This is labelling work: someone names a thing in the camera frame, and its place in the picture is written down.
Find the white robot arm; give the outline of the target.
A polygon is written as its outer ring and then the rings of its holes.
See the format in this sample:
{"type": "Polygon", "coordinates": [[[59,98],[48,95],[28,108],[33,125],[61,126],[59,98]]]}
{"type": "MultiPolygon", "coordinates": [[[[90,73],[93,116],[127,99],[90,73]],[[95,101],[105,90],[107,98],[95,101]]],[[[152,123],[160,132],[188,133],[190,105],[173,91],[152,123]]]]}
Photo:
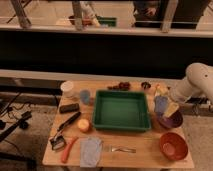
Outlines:
{"type": "Polygon", "coordinates": [[[185,77],[171,87],[168,95],[176,103],[185,103],[195,94],[204,94],[213,104],[213,66],[192,63],[185,70],[185,77]]]}

